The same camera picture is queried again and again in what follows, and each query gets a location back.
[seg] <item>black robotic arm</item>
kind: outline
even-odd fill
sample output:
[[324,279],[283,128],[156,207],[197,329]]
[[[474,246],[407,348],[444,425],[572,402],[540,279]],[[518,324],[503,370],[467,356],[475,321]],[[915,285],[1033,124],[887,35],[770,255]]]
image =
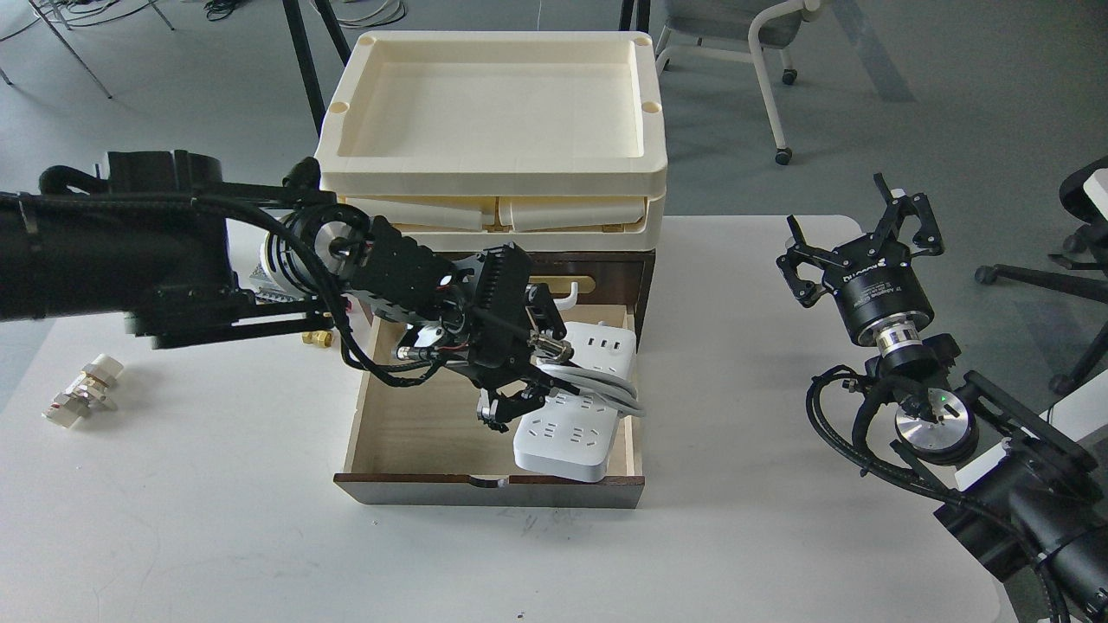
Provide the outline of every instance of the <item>black robotic arm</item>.
[[[577,392],[532,364],[567,362],[572,348],[550,290],[529,283],[531,259],[513,244],[451,262],[320,191],[314,159],[281,186],[224,182],[218,161],[184,151],[111,152],[106,164],[103,177],[51,167],[42,195],[0,194],[0,320],[126,312],[129,330],[155,348],[334,327],[345,361],[390,386],[441,368],[465,376],[493,398],[479,417],[500,431],[555,389]],[[261,266],[290,300],[239,286],[227,219],[268,233]],[[410,326],[396,349],[406,364],[366,355],[347,296]],[[295,317],[243,323],[278,316]],[[525,389],[500,394],[517,380]]]

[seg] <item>beige plastic tray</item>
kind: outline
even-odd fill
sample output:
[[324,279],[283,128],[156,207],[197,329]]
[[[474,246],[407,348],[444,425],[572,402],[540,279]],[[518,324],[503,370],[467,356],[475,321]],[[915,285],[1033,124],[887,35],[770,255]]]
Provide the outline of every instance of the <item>beige plastic tray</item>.
[[363,34],[316,157],[325,186],[352,196],[660,196],[650,38]]
[[362,35],[324,121],[322,185],[440,252],[653,249],[653,63],[642,33]]

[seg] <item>brass fitting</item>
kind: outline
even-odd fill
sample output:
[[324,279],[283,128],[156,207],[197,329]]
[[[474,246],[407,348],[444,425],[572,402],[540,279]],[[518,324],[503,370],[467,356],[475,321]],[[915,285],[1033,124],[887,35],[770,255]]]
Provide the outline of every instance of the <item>brass fitting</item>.
[[300,340],[305,344],[314,344],[320,348],[330,348],[331,343],[335,341],[335,336],[328,330],[304,331],[300,334]]

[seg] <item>black table leg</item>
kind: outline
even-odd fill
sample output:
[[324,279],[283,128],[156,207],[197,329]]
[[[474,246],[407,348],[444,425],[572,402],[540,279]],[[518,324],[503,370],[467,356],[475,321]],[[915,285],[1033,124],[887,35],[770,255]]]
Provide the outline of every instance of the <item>black table leg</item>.
[[638,0],[638,19],[635,30],[649,34],[650,32],[650,0]]
[[630,14],[635,10],[635,0],[623,0],[619,6],[619,30],[630,30]]
[[335,50],[339,53],[339,58],[342,59],[342,65],[346,67],[350,62],[350,44],[346,42],[346,35],[342,34],[342,27],[335,19],[335,9],[331,8],[330,2],[321,0],[317,0],[316,6],[319,7],[319,17],[324,18],[324,25],[327,27],[327,32],[331,35]]
[[304,16],[297,0],[283,0],[285,19],[288,21],[288,32],[293,35],[293,48],[296,49],[296,62],[300,65],[300,78],[304,80],[304,91],[308,95],[308,106],[316,122],[316,134],[324,127],[324,95],[319,91],[319,76],[316,75],[316,64],[311,61],[311,48],[308,45],[308,33],[304,30]]

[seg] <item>white power strip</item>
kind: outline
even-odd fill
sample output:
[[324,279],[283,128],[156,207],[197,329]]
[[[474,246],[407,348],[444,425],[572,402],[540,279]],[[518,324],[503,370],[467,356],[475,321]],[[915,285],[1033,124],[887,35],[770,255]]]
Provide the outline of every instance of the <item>white power strip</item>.
[[[635,362],[635,331],[566,323],[573,362],[622,379]],[[558,392],[546,406],[523,416],[512,448],[515,464],[529,471],[582,482],[607,472],[608,452],[619,428],[619,411],[587,396]]]

